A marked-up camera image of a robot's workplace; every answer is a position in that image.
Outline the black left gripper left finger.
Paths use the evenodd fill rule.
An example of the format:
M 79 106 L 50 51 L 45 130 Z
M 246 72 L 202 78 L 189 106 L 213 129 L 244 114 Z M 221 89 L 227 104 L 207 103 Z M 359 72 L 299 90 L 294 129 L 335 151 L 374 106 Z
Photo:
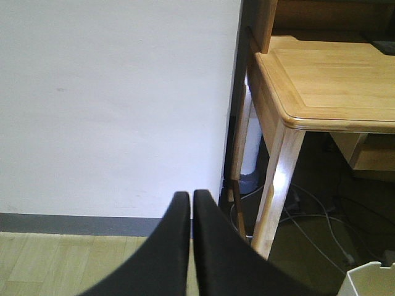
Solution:
M 189 194 L 176 192 L 138 250 L 82 295 L 185 295 L 189 261 Z

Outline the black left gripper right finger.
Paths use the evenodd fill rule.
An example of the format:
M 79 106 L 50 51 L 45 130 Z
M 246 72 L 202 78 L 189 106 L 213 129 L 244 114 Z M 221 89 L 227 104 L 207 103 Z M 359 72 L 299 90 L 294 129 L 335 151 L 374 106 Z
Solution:
M 193 252 L 200 295 L 320 295 L 243 241 L 207 189 L 193 193 Z

